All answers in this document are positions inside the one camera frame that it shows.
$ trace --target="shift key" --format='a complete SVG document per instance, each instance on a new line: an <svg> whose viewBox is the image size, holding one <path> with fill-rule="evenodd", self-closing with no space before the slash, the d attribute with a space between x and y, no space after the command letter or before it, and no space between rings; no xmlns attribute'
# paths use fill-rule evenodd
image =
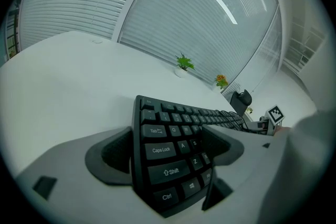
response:
<svg viewBox="0 0 336 224"><path fill-rule="evenodd" d="M148 167L152 185L165 183L190 174L186 160Z"/></svg>

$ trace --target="orange flower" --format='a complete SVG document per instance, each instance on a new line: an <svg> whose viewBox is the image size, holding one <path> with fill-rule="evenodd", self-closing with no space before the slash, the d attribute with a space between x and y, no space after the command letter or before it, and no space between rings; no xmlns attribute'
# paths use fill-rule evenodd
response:
<svg viewBox="0 0 336 224"><path fill-rule="evenodd" d="M225 76L218 75L217 78L216 78L217 81L221 81L222 79L225 79Z"/></svg>

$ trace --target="cable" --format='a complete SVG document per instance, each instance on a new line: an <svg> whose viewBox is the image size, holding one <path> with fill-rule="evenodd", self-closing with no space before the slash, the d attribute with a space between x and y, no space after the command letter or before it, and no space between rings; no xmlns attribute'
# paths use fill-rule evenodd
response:
<svg viewBox="0 0 336 224"><path fill-rule="evenodd" d="M246 124L244 118L243 118L242 116L240 116L240 115L238 115L238 116L241 117L241 118L243 119L243 121L244 121L244 123L245 123L245 126L246 126L248 132L250 133L251 131L250 131L250 129L247 127L247 124Z"/></svg>
<svg viewBox="0 0 336 224"><path fill-rule="evenodd" d="M233 128L236 128L236 126L234 126L234 125L232 124L232 122L227 118L227 116L224 115L223 112L226 112L226 111L221 110L221 113L222 113L223 117L226 118L227 122L229 122L229 123L233 126Z"/></svg>

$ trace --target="ceiling light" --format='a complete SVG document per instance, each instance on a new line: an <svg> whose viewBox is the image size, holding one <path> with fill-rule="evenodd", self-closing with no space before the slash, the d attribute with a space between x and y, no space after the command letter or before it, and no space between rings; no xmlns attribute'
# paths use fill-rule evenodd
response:
<svg viewBox="0 0 336 224"><path fill-rule="evenodd" d="M226 12L227 16L229 16L231 22L235 25L237 25L236 19L235 17L233 17L232 13L230 12L230 10L228 9L228 7L224 4L224 2L222 0L216 0L220 6L223 8L223 10Z"/></svg>

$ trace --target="black device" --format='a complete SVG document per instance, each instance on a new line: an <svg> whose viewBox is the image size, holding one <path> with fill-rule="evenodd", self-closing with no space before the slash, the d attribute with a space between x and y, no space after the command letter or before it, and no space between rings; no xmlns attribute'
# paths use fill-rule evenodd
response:
<svg viewBox="0 0 336 224"><path fill-rule="evenodd" d="M138 95L132 122L134 190L164 217L196 203L206 195L212 174L202 126L241 131L243 122L235 113Z"/></svg>

